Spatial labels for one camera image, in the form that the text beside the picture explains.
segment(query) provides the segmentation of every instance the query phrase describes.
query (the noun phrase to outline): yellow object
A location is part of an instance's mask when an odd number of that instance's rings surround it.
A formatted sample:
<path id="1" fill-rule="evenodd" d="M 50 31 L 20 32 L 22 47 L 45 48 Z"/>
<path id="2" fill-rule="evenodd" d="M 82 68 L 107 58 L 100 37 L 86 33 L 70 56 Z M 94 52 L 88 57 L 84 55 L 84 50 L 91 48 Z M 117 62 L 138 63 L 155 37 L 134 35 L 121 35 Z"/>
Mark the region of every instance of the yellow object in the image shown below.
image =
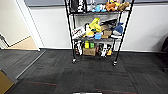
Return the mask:
<path id="1" fill-rule="evenodd" d="M 113 0 L 110 0 L 110 2 L 115 3 L 116 6 L 119 6 L 119 5 L 120 5 L 120 3 L 114 2 Z"/>
<path id="2" fill-rule="evenodd" d="M 85 35 L 83 35 L 83 38 L 85 38 L 86 37 L 86 34 Z"/>
<path id="3" fill-rule="evenodd" d="M 112 51 L 111 50 L 109 50 L 108 51 L 108 53 L 107 53 L 107 55 L 111 55 L 112 54 Z"/>
<path id="4" fill-rule="evenodd" d="M 102 32 L 101 31 L 101 26 L 99 25 L 100 18 L 95 18 L 92 23 L 89 24 L 89 27 L 92 29 L 96 29 L 97 32 Z"/>
<path id="5" fill-rule="evenodd" d="M 0 94 L 4 94 L 14 83 L 0 70 Z"/>
<path id="6" fill-rule="evenodd" d="M 93 31 L 90 31 L 87 35 L 89 35 L 89 36 L 94 36 L 94 32 L 93 32 Z"/>
<path id="7" fill-rule="evenodd" d="M 85 48 L 89 48 L 89 42 L 85 41 Z"/>
<path id="8" fill-rule="evenodd" d="M 120 3 L 117 3 L 117 2 L 115 2 L 115 4 L 116 4 L 116 6 L 119 6 L 119 5 L 120 5 Z"/>
<path id="9" fill-rule="evenodd" d="M 113 1 L 113 0 L 110 0 L 110 2 L 112 2 L 112 3 L 113 3 L 114 1 Z"/>

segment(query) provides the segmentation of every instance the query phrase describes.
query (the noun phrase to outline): white wall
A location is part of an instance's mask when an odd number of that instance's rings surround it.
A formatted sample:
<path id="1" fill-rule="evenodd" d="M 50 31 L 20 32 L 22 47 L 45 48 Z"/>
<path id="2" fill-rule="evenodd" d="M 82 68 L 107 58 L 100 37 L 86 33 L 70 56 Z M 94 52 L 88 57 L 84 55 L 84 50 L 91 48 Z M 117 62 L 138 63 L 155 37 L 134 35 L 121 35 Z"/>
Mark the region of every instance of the white wall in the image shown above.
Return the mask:
<path id="1" fill-rule="evenodd" d="M 131 15 L 123 51 L 159 52 L 168 36 L 168 5 L 135 6 Z"/>
<path id="2" fill-rule="evenodd" d="M 160 51 L 164 38 L 168 36 L 167 9 L 168 5 L 135 5 L 121 50 Z M 64 7 L 31 8 L 31 13 L 45 48 L 71 48 Z"/>
<path id="3" fill-rule="evenodd" d="M 45 48 L 71 48 L 64 7 L 31 8 L 31 13 Z"/>
<path id="4" fill-rule="evenodd" d="M 14 0 L 0 0 L 0 33 L 9 45 L 30 36 L 23 16 Z"/>
<path id="5" fill-rule="evenodd" d="M 26 26 L 28 27 L 28 31 L 30 32 L 30 35 L 32 39 L 34 40 L 37 48 L 44 48 L 43 42 L 41 41 L 40 34 L 36 28 L 36 25 L 34 23 L 34 20 L 31 16 L 29 7 L 25 5 L 24 0 L 16 0 L 18 6 L 20 7 L 20 11 L 22 12 L 22 15 L 24 17 L 24 20 L 26 22 Z"/>

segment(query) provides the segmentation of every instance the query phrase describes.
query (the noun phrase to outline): toy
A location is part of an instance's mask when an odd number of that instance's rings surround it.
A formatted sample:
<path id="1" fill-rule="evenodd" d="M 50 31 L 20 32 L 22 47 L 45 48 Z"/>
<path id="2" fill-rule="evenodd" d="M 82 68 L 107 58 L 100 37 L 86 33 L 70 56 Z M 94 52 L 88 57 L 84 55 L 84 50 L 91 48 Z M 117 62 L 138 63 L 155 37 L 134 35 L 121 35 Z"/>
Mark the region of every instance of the toy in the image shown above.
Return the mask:
<path id="1" fill-rule="evenodd" d="M 81 41 L 75 41 L 75 52 L 76 54 L 82 55 Z"/>
<path id="2" fill-rule="evenodd" d="M 102 53 L 101 56 L 106 57 L 106 53 L 107 53 L 107 44 L 104 44 L 104 46 L 103 46 L 103 51 L 102 51 L 101 53 Z"/>
<path id="3" fill-rule="evenodd" d="M 126 7 L 129 7 L 129 2 L 124 2 L 122 4 L 120 4 L 117 8 L 118 11 L 124 11 L 126 9 Z"/>
<path id="4" fill-rule="evenodd" d="M 94 36 L 94 32 L 91 31 L 91 29 L 89 28 L 89 23 L 85 24 L 85 31 L 86 31 L 86 36 L 87 37 L 93 37 Z"/>
<path id="5" fill-rule="evenodd" d="M 115 6 L 116 4 L 114 2 L 110 3 L 110 2 L 107 2 L 106 5 L 105 5 L 105 8 L 107 9 L 107 11 L 115 11 Z"/>
<path id="6" fill-rule="evenodd" d="M 72 39 L 79 38 L 79 37 L 83 36 L 85 33 L 86 32 L 85 32 L 85 29 L 84 29 L 83 26 L 78 27 L 78 28 L 76 28 L 72 31 L 72 33 L 71 33 L 72 34 Z"/>
<path id="7" fill-rule="evenodd" d="M 95 34 L 94 38 L 95 39 L 101 39 L 101 34 Z"/>
<path id="8" fill-rule="evenodd" d="M 92 12 L 106 12 L 107 10 L 105 9 L 104 5 L 97 5 L 95 9 L 92 10 Z"/>
<path id="9" fill-rule="evenodd" d="M 89 41 L 85 41 L 85 48 L 89 48 Z"/>
<path id="10" fill-rule="evenodd" d="M 96 29 L 96 32 L 102 32 L 101 27 L 99 25 L 100 18 L 95 18 L 92 23 L 89 24 L 89 27 L 92 29 Z"/>
<path id="11" fill-rule="evenodd" d="M 113 29 L 113 34 L 114 35 L 121 35 L 123 33 L 123 27 L 121 26 L 123 25 L 123 23 L 118 23 L 118 26 L 116 26 L 114 29 Z"/>
<path id="12" fill-rule="evenodd" d="M 80 45 L 81 41 L 78 41 L 78 50 L 79 50 L 79 54 L 82 55 L 82 48 L 81 48 L 81 45 Z"/>

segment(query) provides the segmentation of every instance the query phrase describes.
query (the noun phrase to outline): shelf post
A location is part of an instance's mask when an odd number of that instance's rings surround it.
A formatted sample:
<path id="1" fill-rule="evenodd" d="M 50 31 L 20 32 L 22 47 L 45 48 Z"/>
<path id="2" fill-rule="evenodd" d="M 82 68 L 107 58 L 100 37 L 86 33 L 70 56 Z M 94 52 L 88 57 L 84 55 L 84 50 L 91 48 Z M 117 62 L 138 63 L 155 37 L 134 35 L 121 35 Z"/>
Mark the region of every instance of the shelf post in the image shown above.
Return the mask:
<path id="1" fill-rule="evenodd" d="M 68 8 L 67 8 L 67 1 L 64 0 L 65 2 L 65 9 L 66 9 L 66 14 L 67 14 L 67 20 L 68 20 L 68 26 L 69 26 L 69 34 L 71 37 L 71 45 L 72 45 L 72 50 L 73 50 L 73 62 L 76 61 L 76 56 L 75 56 L 75 50 L 74 50 L 74 46 L 73 46 L 73 40 L 72 40 L 72 34 L 71 34 L 71 25 L 70 25 L 70 20 L 69 20 L 69 13 L 68 13 Z"/>
<path id="2" fill-rule="evenodd" d="M 121 49 L 121 45 L 123 43 L 124 35 L 125 35 L 126 29 L 127 29 L 127 26 L 128 26 L 128 21 L 129 21 L 130 16 L 131 16 L 131 12 L 132 12 L 134 1 L 135 0 L 132 0 L 132 3 L 131 3 L 130 11 L 128 13 L 127 21 L 126 21 L 124 32 L 123 32 L 123 36 L 122 36 L 122 39 L 121 39 L 121 42 L 120 42 L 120 45 L 119 45 L 119 48 L 118 48 L 118 51 L 117 51 L 117 56 L 116 56 L 116 59 L 114 61 L 114 65 L 116 65 L 116 63 L 117 63 L 118 55 L 119 55 L 119 52 L 120 52 L 120 49 Z"/>

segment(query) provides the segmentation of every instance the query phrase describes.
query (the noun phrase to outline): stuffed toy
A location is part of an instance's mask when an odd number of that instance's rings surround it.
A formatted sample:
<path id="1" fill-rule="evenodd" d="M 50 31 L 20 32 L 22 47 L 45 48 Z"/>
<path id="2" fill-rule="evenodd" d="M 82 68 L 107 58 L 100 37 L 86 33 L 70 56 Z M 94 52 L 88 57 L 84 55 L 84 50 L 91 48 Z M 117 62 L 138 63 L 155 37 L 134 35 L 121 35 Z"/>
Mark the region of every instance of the stuffed toy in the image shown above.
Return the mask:
<path id="1" fill-rule="evenodd" d="M 116 4 L 114 2 L 113 3 L 107 2 L 105 8 L 107 9 L 107 11 L 115 11 L 116 10 L 115 6 Z"/>
<path id="2" fill-rule="evenodd" d="M 123 27 L 121 25 L 123 25 L 123 23 L 118 23 L 118 26 L 112 30 L 113 35 L 120 36 L 123 33 Z"/>
<path id="3" fill-rule="evenodd" d="M 126 7 L 129 7 L 129 2 L 124 2 L 122 4 L 120 4 L 117 8 L 118 11 L 124 11 L 126 9 Z"/>
<path id="4" fill-rule="evenodd" d="M 101 31 L 101 27 L 99 25 L 99 22 L 100 22 L 100 18 L 95 18 L 92 23 L 89 24 L 89 28 L 92 30 L 92 29 L 96 29 L 96 32 L 102 32 Z"/>
<path id="5" fill-rule="evenodd" d="M 106 12 L 107 10 L 105 9 L 104 5 L 97 5 L 95 9 L 92 10 L 92 12 Z"/>

